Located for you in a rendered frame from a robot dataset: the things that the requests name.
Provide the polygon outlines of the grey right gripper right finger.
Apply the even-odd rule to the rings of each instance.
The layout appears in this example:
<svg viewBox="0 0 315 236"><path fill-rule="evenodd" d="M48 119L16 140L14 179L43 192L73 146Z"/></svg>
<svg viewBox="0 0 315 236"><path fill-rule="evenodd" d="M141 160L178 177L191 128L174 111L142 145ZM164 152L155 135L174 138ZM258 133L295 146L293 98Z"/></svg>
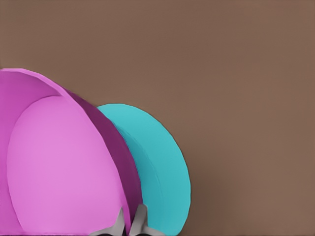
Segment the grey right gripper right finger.
<svg viewBox="0 0 315 236"><path fill-rule="evenodd" d="M130 236L163 236L164 233L148 226L148 209L147 206L141 204L137 207L137 211L132 222Z"/></svg>

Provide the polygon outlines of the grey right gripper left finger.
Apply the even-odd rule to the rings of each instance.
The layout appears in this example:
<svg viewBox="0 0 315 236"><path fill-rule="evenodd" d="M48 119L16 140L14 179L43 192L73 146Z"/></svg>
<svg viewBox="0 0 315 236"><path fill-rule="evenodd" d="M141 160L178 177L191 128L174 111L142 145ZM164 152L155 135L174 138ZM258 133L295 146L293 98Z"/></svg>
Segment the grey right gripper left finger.
<svg viewBox="0 0 315 236"><path fill-rule="evenodd" d="M113 226L92 232L91 236L124 236L125 235L125 219L123 208L120 209L119 214Z"/></svg>

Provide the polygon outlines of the pink plate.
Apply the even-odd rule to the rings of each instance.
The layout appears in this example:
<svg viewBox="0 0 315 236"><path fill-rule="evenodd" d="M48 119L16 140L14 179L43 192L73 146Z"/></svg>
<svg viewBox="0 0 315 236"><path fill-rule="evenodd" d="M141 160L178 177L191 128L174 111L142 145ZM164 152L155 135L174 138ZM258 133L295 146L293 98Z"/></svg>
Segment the pink plate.
<svg viewBox="0 0 315 236"><path fill-rule="evenodd" d="M89 235L142 203L135 162L98 108L50 79L0 70L0 235Z"/></svg>

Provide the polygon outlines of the blue plate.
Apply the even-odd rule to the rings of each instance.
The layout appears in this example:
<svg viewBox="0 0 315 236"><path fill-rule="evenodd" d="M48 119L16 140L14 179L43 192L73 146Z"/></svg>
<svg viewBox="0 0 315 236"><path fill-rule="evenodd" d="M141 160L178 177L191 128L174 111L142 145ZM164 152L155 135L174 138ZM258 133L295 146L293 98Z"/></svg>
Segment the blue plate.
<svg viewBox="0 0 315 236"><path fill-rule="evenodd" d="M177 236L188 218L191 184L183 154L169 131L149 113L125 104L99 110L126 142L141 182L148 226L163 236Z"/></svg>

